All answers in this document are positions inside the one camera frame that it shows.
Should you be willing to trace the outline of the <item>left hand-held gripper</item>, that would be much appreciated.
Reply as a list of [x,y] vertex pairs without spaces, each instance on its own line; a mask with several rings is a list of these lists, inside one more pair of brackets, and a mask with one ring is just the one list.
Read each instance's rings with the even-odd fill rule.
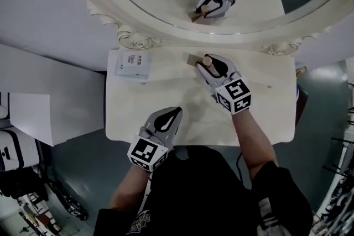
[[152,113],[129,147],[127,156],[133,165],[153,172],[168,157],[183,117],[181,107],[163,108]]

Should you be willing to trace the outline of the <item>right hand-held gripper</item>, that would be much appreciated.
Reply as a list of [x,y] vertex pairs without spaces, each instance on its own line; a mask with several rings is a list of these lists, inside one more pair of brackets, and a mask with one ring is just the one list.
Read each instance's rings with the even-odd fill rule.
[[[236,67],[229,59],[206,54],[206,65],[197,63],[196,68],[205,82],[215,89],[216,101],[231,114],[237,114],[251,106],[251,91],[244,77],[230,78]],[[218,87],[217,79],[230,78]]]

